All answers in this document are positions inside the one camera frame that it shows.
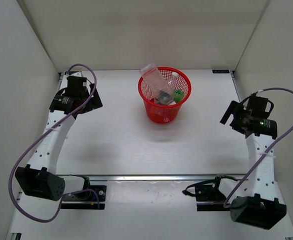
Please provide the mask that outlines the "green plastic bottle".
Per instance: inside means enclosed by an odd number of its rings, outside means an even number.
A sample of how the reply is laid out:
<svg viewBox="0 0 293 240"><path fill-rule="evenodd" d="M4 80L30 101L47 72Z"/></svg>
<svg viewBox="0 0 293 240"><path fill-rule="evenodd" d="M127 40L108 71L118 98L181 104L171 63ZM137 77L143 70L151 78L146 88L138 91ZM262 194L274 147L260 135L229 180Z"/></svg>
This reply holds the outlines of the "green plastic bottle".
<svg viewBox="0 0 293 240"><path fill-rule="evenodd" d="M184 92L181 89L175 89L174 90L174 98L173 100L175 103L179 103L183 100L184 98Z"/></svg>

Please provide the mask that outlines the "green label clear bottle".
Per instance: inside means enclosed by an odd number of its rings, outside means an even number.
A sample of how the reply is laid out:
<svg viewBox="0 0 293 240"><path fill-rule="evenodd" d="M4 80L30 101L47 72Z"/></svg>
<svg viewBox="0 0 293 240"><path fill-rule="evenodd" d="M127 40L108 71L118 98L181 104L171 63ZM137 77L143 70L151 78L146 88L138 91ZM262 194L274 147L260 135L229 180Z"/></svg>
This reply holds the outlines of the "green label clear bottle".
<svg viewBox="0 0 293 240"><path fill-rule="evenodd" d="M168 84L174 89L176 87L177 84L177 80L179 78L179 74L177 72L172 72L169 80L168 80Z"/></svg>

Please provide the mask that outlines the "large square clear bottle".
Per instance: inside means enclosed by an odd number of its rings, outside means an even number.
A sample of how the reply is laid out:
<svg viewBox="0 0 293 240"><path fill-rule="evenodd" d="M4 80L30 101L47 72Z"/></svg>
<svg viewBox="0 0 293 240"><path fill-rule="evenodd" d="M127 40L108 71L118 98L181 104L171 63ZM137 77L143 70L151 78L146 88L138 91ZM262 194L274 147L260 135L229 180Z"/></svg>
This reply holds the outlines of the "large square clear bottle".
<svg viewBox="0 0 293 240"><path fill-rule="evenodd" d="M155 64L150 63L139 70L144 82L161 105L170 105L174 101L174 90L164 79Z"/></svg>

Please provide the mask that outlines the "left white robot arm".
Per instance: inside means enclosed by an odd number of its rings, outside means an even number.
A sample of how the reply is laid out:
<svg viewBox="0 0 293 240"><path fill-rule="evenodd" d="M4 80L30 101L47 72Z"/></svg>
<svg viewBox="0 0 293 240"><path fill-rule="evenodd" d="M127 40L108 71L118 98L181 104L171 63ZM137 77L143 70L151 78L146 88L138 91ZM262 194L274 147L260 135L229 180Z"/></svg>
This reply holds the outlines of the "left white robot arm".
<svg viewBox="0 0 293 240"><path fill-rule="evenodd" d="M91 196L89 179L85 176L57 176L57 162L67 134L78 115L101 108L96 93L90 96L91 83L80 71L66 77L67 86L54 96L49 107L45 129L50 131L43 138L25 167L19 166L15 178L27 196L60 200L65 194L75 194L80 200Z"/></svg>

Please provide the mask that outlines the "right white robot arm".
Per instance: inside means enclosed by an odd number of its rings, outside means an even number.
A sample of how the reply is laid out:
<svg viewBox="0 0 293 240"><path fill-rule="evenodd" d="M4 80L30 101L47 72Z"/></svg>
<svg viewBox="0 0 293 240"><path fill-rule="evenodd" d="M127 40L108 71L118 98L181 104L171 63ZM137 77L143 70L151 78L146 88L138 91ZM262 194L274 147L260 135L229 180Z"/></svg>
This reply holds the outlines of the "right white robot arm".
<svg viewBox="0 0 293 240"><path fill-rule="evenodd" d="M187 186L185 196L195 197L199 211L223 210L230 205L233 222L270 230L287 214L275 187L274 149L277 123L269 116L274 104L265 97L251 95L241 102L232 101L221 124L233 117L230 126L245 136L249 156L249 176L240 180L225 174Z"/></svg>

